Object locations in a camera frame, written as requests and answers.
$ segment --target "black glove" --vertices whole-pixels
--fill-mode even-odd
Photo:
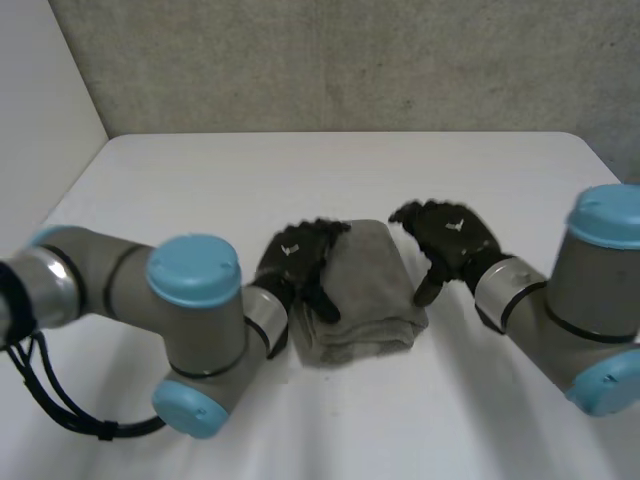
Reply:
[[[464,280],[475,291],[477,272],[482,272],[487,262],[491,266],[508,258],[482,220],[464,205],[414,201],[397,210],[389,221],[401,223],[431,260],[413,298],[418,306],[431,304],[443,283],[451,280]]]
[[[287,310],[298,297],[322,320],[336,323],[340,311],[320,285],[320,273],[338,236],[350,228],[321,219],[288,226],[269,243],[253,284],[272,292]]]

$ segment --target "black band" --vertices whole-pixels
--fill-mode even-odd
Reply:
[[[516,305],[520,303],[520,300],[522,300],[524,297],[529,295],[531,292],[535,292],[536,290],[540,290],[541,288],[544,288],[546,286],[547,286],[546,280],[544,282],[532,283],[531,285],[520,290],[517,294],[513,296],[511,300],[509,300],[509,303],[507,303],[507,306],[504,307],[504,310],[502,311],[502,316],[500,317],[500,326],[503,332],[507,331],[507,323],[509,322],[509,317],[511,316],[511,312],[513,312],[513,309],[516,308]]]
[[[249,317],[244,317],[244,323],[246,323],[251,328],[253,328],[255,332],[258,334],[258,336],[262,339],[262,341],[264,342],[264,347],[267,349],[267,355],[268,355],[269,352],[271,351],[271,342],[269,342],[269,337],[267,337],[267,334],[264,333],[264,330],[262,329],[262,327],[260,327],[260,325],[258,325],[256,322],[251,320]]]
[[[185,372],[184,370],[179,369],[178,367],[173,365],[171,362],[169,362],[169,365],[171,365],[171,369],[174,372],[176,372],[178,375],[182,375],[183,377],[191,378],[192,380],[202,380],[203,378],[217,377],[218,375],[222,375],[223,373],[227,373],[229,370],[231,370],[232,368],[237,366],[240,363],[240,361],[242,360],[242,357],[244,357],[244,355],[247,353],[248,349],[249,349],[249,331],[247,329],[245,329],[245,332],[244,332],[244,347],[242,348],[242,351],[240,352],[240,355],[238,355],[231,363],[229,363],[228,365],[225,365],[224,367],[218,368],[217,370],[208,371],[206,373],[191,373],[191,372]]]
[[[549,318],[553,320],[553,323],[558,325],[560,328],[566,330],[567,332],[577,337],[584,338],[585,340],[591,340],[592,342],[599,342],[599,343],[618,344],[618,343],[632,343],[636,339],[637,334],[635,332],[629,335],[603,335],[602,333],[583,330],[567,322],[566,320],[563,320],[560,317],[558,317],[553,312],[553,310],[551,310],[551,307],[549,307],[549,305],[546,302],[544,304],[544,309],[547,315],[549,316]]]
[[[98,440],[103,442],[111,442],[114,438],[116,438],[118,428],[120,428],[120,424],[118,422],[105,420],[98,429]]]
[[[0,294],[11,314],[11,324],[5,338],[5,343],[11,345],[31,335],[36,330],[37,322],[27,289],[18,275],[4,262],[0,262]]]
[[[78,315],[82,315],[87,305],[87,287],[82,279],[80,269],[73,263],[73,260],[58,247],[54,247],[53,245],[38,245],[38,247],[49,250],[57,256],[71,272],[71,276],[75,280],[76,288],[78,289]]]
[[[116,260],[115,265],[111,269],[111,272],[109,272],[107,281],[105,282],[104,288],[102,289],[102,304],[104,305],[104,310],[107,315],[114,320],[118,320],[118,316],[116,315],[116,312],[113,309],[113,304],[111,303],[111,290],[113,289],[113,282],[115,281],[118,270],[120,270],[120,267],[122,266],[124,261],[141,248],[142,245],[132,245],[120,254],[118,259]]]

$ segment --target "black cable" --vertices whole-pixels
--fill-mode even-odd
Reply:
[[[9,345],[5,350],[20,375],[24,378],[24,384],[35,401],[47,415],[61,427],[83,435],[96,436],[99,440],[106,441],[111,441],[114,438],[141,437],[164,427],[165,423],[159,417],[153,417],[143,422],[120,425],[117,422],[98,420],[88,414],[71,400],[62,388],[62,385],[60,385],[53,371],[53,366],[51,365],[49,350],[44,335],[41,332],[35,332],[29,336],[29,340],[29,348],[26,352],[19,343]],[[56,392],[56,395],[58,395],[64,405],[71,411],[59,405],[49,396],[33,371],[31,359],[36,345],[40,350],[42,365],[49,383]]]

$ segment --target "gray cloth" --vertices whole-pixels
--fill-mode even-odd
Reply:
[[[356,220],[331,251],[322,285],[342,319],[323,323],[305,304],[296,305],[292,336],[305,363],[340,365],[413,346],[428,325],[414,307],[414,287],[387,226]]]

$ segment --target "gray robot arm segment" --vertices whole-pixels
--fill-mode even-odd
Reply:
[[[153,249],[66,227],[4,266],[24,290],[24,305],[6,289],[0,296],[7,343],[87,313],[157,333],[172,369],[154,408],[198,438],[221,427],[287,325],[274,295],[240,288],[235,251],[217,237],[178,237]]]

